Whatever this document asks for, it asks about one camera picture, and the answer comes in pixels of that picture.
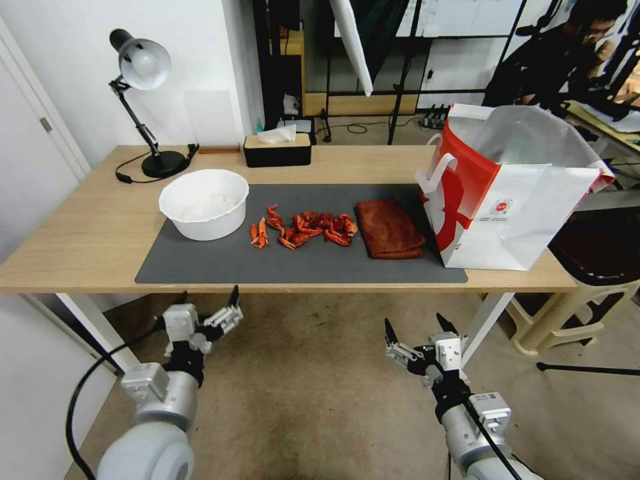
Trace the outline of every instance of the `lamp shade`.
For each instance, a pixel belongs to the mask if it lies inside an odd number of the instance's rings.
[[[109,41],[118,52],[122,78],[133,88],[152,90],[169,76],[171,57],[159,43],[133,38],[122,29],[112,31]]]

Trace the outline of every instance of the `black tissue box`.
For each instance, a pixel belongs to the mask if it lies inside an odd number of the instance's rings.
[[[311,163],[309,134],[296,133],[295,140],[286,143],[262,143],[257,135],[245,138],[245,160],[250,168],[291,167]]]

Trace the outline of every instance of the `white bowl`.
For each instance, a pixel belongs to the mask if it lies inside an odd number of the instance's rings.
[[[160,211],[192,240],[216,240],[245,220],[249,184],[237,173],[205,169],[182,175],[160,193]]]

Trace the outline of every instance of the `lamp base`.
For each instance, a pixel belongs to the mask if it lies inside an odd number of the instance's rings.
[[[142,172],[152,178],[167,178],[182,172],[189,166],[189,162],[180,152],[160,152],[160,157],[148,156],[142,162]]]

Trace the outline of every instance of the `person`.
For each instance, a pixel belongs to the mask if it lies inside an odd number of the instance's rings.
[[[616,45],[606,38],[626,0],[576,0],[569,19],[525,42],[495,70],[487,86],[484,106],[534,103],[546,107],[566,82],[585,86]]]

